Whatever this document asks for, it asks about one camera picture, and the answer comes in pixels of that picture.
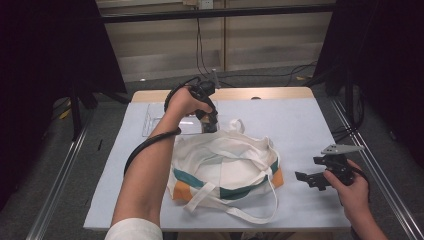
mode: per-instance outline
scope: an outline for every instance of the finger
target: finger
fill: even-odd
[[[347,162],[348,162],[348,164],[349,164],[350,166],[355,167],[355,168],[357,168],[357,169],[359,169],[359,170],[362,170],[362,169],[361,169],[361,167],[360,167],[358,164],[356,164],[354,161],[352,161],[352,160],[348,159],[348,160],[347,160]]]
[[[329,170],[325,170],[323,173],[325,179],[333,186],[338,192],[343,191],[346,187],[340,180]]]

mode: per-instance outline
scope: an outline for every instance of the white bag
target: white bag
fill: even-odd
[[[168,189],[172,199],[184,199],[184,207],[193,212],[197,206],[218,208],[256,224],[268,223],[278,208],[274,188],[283,185],[280,157],[272,142],[243,135],[240,120],[237,130],[219,130],[181,139],[173,152]],[[254,217],[228,206],[236,200],[274,193],[275,209],[271,216]]]

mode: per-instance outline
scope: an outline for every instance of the wooden table edge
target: wooden table edge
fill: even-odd
[[[164,102],[170,90],[142,90],[134,93],[132,102]],[[308,87],[267,87],[267,88],[222,88],[211,96],[212,100],[313,98]]]

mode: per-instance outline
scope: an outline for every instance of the black curtain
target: black curtain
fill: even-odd
[[[337,4],[349,4],[338,0]],[[424,2],[372,0],[333,13],[315,77],[342,65],[366,100],[413,158],[424,167]],[[346,72],[328,74],[327,91],[345,84]]]
[[[0,2],[0,208],[36,160],[52,105],[126,92],[94,0]]]

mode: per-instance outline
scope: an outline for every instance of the person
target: person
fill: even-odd
[[[167,111],[149,138],[175,131],[181,119],[197,109],[212,111],[208,104],[194,99],[187,87],[181,88],[170,99]],[[162,139],[141,151],[130,164],[105,239],[162,239],[160,210],[174,142],[175,136]],[[339,192],[346,217],[359,237],[386,239],[369,210],[367,182],[358,175],[351,186],[345,186],[329,171],[324,176]]]

